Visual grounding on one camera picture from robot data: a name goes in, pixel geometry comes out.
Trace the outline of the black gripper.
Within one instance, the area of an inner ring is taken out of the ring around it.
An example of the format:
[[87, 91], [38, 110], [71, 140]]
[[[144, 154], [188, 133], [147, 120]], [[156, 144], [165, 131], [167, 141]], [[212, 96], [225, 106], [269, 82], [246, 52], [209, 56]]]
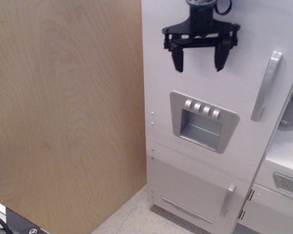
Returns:
[[182, 23], [165, 27], [164, 48], [171, 50], [175, 69], [182, 73], [184, 64], [183, 48], [215, 47], [214, 63], [221, 71], [230, 53], [237, 45], [239, 24], [218, 21], [213, 14], [226, 15], [231, 7], [222, 13], [217, 6], [191, 6], [189, 17]]

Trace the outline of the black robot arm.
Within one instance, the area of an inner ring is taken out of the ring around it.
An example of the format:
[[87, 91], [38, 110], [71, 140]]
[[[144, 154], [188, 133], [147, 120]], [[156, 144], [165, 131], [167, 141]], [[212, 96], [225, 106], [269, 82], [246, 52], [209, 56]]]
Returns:
[[224, 12], [219, 12], [215, 0], [188, 0], [189, 17], [182, 23], [165, 27], [164, 48], [172, 54], [175, 69], [183, 72], [184, 48], [213, 47], [216, 70], [221, 71], [228, 59], [230, 50], [238, 44], [239, 24], [218, 21], [213, 13], [227, 15], [232, 8], [232, 1]]

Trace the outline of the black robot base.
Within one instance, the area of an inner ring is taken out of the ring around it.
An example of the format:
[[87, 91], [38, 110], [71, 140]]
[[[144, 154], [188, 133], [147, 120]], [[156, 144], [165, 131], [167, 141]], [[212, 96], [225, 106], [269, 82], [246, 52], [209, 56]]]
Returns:
[[0, 234], [48, 234], [48, 232], [0, 204]]

